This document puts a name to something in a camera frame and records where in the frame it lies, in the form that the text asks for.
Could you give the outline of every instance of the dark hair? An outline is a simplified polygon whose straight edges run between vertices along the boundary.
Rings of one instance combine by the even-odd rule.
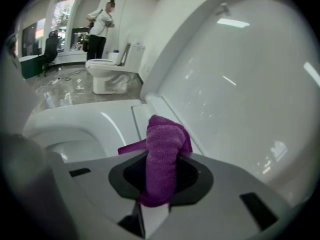
[[[108,2],[108,4],[110,4],[111,7],[115,7],[116,6],[115,0],[110,0],[110,2]]]

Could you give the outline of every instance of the black rectangular cutout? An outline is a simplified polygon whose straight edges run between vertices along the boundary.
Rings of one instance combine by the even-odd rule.
[[[278,220],[256,193],[242,194],[240,198],[262,231]]]
[[[91,170],[88,169],[88,168],[81,168],[81,169],[69,171],[71,177],[77,177],[79,175],[87,174],[87,173],[90,173],[90,172],[91,172]]]

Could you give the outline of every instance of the purple cloth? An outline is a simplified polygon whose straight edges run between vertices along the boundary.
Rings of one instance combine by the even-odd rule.
[[[149,150],[146,157],[145,192],[140,203],[157,207],[169,202],[177,184],[176,160],[181,152],[192,152],[190,136],[185,128],[162,116],[149,119],[146,139],[121,147],[119,155],[137,150]]]

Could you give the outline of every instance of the purple microfiber cloth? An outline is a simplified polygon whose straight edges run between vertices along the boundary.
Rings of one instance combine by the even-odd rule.
[[[149,119],[146,139],[121,147],[119,155],[137,150],[148,150],[145,168],[145,192],[140,203],[157,207],[169,202],[177,185],[177,154],[192,152],[190,136],[185,128],[162,116]]]

